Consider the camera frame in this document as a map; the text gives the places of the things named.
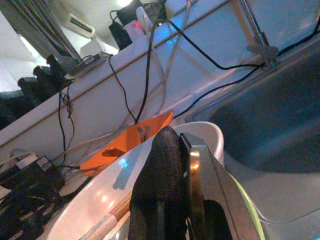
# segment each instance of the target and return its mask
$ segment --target black fabric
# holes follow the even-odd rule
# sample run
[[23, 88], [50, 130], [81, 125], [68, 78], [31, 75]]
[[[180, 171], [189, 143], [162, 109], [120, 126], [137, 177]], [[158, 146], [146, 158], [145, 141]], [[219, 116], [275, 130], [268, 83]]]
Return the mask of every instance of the black fabric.
[[167, 126], [155, 136], [145, 165], [134, 184], [129, 240], [158, 239], [157, 205], [160, 202], [164, 203], [165, 238], [186, 239], [183, 174], [179, 136]]

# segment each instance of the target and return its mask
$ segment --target wooden handle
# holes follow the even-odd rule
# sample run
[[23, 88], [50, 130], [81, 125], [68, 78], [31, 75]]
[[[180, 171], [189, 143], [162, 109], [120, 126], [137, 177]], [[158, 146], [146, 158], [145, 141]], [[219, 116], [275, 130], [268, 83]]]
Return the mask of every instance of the wooden handle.
[[129, 212], [130, 208], [130, 200], [131, 200], [132, 192], [130, 192], [121, 202], [119, 202], [109, 214], [115, 216], [116, 220], [119, 221]]

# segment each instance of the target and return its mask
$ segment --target stainless steel sink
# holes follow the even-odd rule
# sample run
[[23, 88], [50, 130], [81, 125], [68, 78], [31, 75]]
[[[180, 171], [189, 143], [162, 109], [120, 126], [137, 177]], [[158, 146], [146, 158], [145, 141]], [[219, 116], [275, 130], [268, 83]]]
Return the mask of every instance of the stainless steel sink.
[[256, 205], [268, 239], [320, 237], [320, 46], [198, 110], [217, 124], [225, 167]]

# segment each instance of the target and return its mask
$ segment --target blue light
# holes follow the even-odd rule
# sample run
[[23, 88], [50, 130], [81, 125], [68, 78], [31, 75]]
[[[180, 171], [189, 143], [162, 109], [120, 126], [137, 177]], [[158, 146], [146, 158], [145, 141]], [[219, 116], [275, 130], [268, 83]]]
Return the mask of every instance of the blue light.
[[128, 163], [127, 163], [126, 159], [124, 159], [124, 158], [120, 159], [119, 164], [122, 169], [125, 169], [126, 167], [128, 167]]

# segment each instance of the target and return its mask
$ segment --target green object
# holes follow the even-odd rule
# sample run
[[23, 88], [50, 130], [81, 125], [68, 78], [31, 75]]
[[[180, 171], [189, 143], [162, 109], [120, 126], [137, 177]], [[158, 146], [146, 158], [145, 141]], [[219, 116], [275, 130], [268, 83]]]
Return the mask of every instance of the green object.
[[242, 199], [244, 200], [246, 208], [248, 209], [249, 215], [252, 219], [253, 225], [256, 229], [256, 232], [259, 235], [260, 240], [266, 240], [264, 230], [262, 229], [262, 225], [260, 223], [260, 219], [259, 219], [258, 213], [256, 211], [255, 204], [252, 202], [252, 200], [250, 199], [249, 195], [247, 194], [245, 189], [242, 187], [242, 185], [231, 174], [229, 174], [229, 175], [235, 181], [235, 183], [241, 193]]

